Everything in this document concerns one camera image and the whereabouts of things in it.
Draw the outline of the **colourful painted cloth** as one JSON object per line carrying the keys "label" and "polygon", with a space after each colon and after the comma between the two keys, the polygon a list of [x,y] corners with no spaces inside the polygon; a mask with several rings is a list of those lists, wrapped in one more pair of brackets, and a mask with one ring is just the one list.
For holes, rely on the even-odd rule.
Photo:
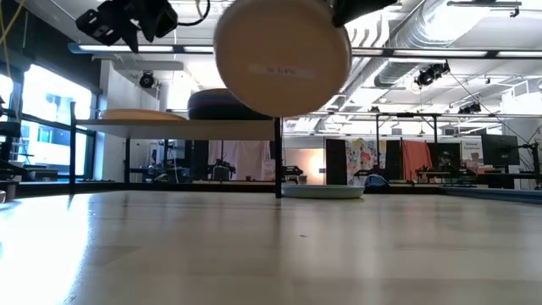
{"label": "colourful painted cloth", "polygon": [[363,186],[365,177],[355,176],[359,170],[370,170],[378,164],[377,142],[350,139],[345,142],[346,147],[346,180],[349,186]]}

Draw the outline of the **wooden shelf with black frame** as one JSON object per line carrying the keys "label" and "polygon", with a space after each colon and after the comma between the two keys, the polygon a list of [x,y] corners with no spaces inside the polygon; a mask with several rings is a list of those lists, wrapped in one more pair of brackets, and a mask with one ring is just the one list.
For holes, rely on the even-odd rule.
{"label": "wooden shelf with black frame", "polygon": [[130,181],[130,141],[135,140],[220,140],[220,141],[274,141],[274,184],[277,198],[281,198],[281,122],[272,120],[108,120],[77,119],[75,104],[70,104],[69,124],[69,185],[75,190],[76,134],[100,132],[125,139],[124,175],[121,182]]}

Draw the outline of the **black panel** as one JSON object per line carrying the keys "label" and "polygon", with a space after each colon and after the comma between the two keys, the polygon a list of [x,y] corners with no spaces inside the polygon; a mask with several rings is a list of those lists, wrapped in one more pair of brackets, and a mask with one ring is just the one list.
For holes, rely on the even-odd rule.
{"label": "black panel", "polygon": [[346,142],[344,140],[325,140],[326,183],[346,185]]}

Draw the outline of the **black monitor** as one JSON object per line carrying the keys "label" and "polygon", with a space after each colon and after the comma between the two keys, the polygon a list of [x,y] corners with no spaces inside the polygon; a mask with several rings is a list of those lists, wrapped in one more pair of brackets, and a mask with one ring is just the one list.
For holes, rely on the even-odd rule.
{"label": "black monitor", "polygon": [[520,164],[516,136],[481,135],[481,144],[485,165],[503,167]]}

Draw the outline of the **white sign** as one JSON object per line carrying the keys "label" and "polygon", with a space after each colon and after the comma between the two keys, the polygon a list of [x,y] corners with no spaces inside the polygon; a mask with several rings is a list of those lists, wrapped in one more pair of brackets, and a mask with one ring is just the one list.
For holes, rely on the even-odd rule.
{"label": "white sign", "polygon": [[461,150],[462,161],[483,162],[483,148],[480,140],[461,141]]}

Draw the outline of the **white plate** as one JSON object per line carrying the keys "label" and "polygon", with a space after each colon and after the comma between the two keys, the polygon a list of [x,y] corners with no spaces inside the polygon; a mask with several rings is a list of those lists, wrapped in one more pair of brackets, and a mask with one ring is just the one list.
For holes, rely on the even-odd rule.
{"label": "white plate", "polygon": [[100,112],[99,119],[108,120],[169,120],[181,121],[185,118],[167,112],[160,112],[149,109],[118,108],[106,109]]}

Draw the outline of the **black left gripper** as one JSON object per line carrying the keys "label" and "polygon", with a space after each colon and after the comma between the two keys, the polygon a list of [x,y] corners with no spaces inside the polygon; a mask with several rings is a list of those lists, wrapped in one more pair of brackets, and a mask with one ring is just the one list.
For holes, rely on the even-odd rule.
{"label": "black left gripper", "polygon": [[[104,1],[75,20],[77,29],[102,45],[124,40],[133,53],[139,52],[138,27],[125,17],[127,1]],[[135,0],[135,19],[149,41],[166,36],[178,25],[178,14],[168,0]]]}

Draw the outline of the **light blue plate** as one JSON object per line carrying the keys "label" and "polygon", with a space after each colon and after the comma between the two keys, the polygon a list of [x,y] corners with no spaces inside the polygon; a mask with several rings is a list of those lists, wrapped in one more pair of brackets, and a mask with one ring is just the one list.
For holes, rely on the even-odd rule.
{"label": "light blue plate", "polygon": [[358,199],[364,186],[346,185],[282,185],[283,197],[305,199]]}

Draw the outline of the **black stand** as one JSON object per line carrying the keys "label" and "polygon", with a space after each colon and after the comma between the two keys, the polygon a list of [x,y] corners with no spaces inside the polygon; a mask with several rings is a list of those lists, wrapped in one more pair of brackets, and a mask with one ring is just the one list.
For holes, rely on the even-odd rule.
{"label": "black stand", "polygon": [[[3,98],[0,96],[0,119],[4,115]],[[13,139],[20,137],[20,123],[0,120],[0,181],[24,176],[27,170],[9,162]]]}

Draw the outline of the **black table edge rail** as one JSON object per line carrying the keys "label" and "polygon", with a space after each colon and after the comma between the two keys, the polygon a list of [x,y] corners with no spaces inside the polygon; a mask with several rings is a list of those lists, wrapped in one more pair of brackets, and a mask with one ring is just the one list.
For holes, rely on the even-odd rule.
{"label": "black table edge rail", "polygon": [[[76,182],[72,192],[68,182],[21,182],[16,186],[16,197],[57,196],[107,191],[187,191],[187,192],[240,192],[274,194],[275,184],[255,182],[241,184],[203,183],[203,184],[168,184],[168,183],[124,183],[124,182]],[[367,194],[393,195],[444,195],[439,186],[398,185],[381,189],[369,189]]]}

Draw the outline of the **black rig frame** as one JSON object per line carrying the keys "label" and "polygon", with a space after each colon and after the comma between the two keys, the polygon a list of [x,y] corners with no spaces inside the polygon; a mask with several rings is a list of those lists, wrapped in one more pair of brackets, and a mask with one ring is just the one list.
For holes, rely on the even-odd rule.
{"label": "black rig frame", "polygon": [[[131,53],[126,45],[91,45],[69,43],[68,49],[76,54],[94,53]],[[214,53],[212,46],[198,45],[141,45],[139,53],[159,54],[198,54],[209,55]],[[488,60],[539,60],[542,59],[542,49],[452,49],[452,48],[387,48],[387,47],[354,47],[351,56],[356,58],[437,58],[437,59],[488,59]]]}

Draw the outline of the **blue bag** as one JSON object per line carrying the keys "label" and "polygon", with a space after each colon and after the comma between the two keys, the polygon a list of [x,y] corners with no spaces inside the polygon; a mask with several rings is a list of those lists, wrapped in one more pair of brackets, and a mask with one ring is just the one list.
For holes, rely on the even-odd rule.
{"label": "blue bag", "polygon": [[382,175],[370,174],[367,176],[364,186],[366,188],[386,188],[390,184]]}

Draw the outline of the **white sheet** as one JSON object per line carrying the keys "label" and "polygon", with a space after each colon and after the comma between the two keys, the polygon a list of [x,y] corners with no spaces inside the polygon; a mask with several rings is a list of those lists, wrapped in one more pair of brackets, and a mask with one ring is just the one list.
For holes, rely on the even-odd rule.
{"label": "white sheet", "polygon": [[266,180],[264,165],[271,159],[269,141],[209,141],[209,165],[222,158],[235,167],[232,180],[245,180],[250,176],[253,180]]}

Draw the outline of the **silver ventilation duct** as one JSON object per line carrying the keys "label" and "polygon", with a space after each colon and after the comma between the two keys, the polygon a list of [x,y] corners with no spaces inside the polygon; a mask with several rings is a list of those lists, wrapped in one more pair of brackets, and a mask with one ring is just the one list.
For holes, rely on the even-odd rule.
{"label": "silver ventilation duct", "polygon": [[[406,22],[394,29],[384,47],[388,48],[444,48],[453,39],[444,34],[430,34],[438,21],[444,20],[449,0],[423,0]],[[346,82],[342,93],[350,98],[361,86],[391,88],[416,67],[415,63],[390,62],[387,58],[370,58],[361,69],[355,69],[352,80]]]}

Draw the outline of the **orange cloth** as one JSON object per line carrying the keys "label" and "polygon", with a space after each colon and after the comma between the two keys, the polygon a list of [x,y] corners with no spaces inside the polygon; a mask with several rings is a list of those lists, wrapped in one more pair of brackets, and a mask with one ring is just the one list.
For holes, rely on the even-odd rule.
{"label": "orange cloth", "polygon": [[430,150],[424,141],[402,141],[402,170],[405,180],[417,179],[416,170],[433,166]]}

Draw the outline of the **pale pink plate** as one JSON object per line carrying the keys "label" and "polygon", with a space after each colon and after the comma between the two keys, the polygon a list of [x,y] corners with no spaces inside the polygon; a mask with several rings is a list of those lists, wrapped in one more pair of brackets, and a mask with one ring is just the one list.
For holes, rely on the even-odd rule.
{"label": "pale pink plate", "polygon": [[235,0],[213,38],[218,73],[248,108],[271,117],[319,110],[351,69],[351,42],[325,0]]}

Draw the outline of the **ceiling light fixture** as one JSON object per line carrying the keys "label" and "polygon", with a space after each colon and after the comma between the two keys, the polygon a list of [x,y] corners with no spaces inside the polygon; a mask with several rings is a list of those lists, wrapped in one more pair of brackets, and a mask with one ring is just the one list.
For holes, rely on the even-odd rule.
{"label": "ceiling light fixture", "polygon": [[511,8],[513,12],[510,13],[510,17],[515,18],[519,15],[519,8],[523,5],[523,2],[519,0],[450,0],[446,2],[446,5],[464,8]]}

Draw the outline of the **dark blue edge strip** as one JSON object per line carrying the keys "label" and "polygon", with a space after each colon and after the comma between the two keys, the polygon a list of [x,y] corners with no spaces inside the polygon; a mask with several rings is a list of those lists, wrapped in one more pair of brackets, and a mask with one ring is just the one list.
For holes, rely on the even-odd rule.
{"label": "dark blue edge strip", "polygon": [[446,195],[542,205],[542,191],[442,186]]}

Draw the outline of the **black ceiling spotlight cluster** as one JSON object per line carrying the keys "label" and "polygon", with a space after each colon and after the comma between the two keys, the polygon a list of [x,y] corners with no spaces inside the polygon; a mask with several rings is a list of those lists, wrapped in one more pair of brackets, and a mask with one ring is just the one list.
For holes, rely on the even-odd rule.
{"label": "black ceiling spotlight cluster", "polygon": [[419,87],[430,86],[443,75],[451,71],[447,61],[443,64],[431,64],[429,67],[421,69],[418,76],[414,78],[414,83]]}

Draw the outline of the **large window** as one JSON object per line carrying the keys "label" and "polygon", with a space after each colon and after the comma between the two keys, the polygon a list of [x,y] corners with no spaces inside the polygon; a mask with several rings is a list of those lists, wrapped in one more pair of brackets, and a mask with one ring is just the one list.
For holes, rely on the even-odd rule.
{"label": "large window", "polygon": [[21,75],[0,72],[3,122],[16,122],[8,160],[30,171],[29,181],[64,180],[69,175],[71,115],[89,119],[95,96],[88,89],[32,64]]}

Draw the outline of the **black background workstation frame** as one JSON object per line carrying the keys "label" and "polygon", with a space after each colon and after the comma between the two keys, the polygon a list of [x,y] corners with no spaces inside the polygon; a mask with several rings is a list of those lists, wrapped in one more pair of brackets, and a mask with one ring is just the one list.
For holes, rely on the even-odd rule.
{"label": "black background workstation frame", "polygon": [[[517,179],[542,181],[542,116],[536,130],[522,132],[526,114],[421,114],[421,113],[323,113],[295,119],[288,128],[280,119],[282,140],[281,180],[305,175],[326,183],[325,140],[362,138],[377,142],[377,161],[370,170],[355,176],[382,175],[389,184],[458,183],[490,184],[511,188]],[[462,161],[461,141],[480,140],[481,135],[516,136],[519,165],[494,167]],[[416,170],[417,179],[405,180],[402,170],[402,141],[428,143],[433,166]]]}

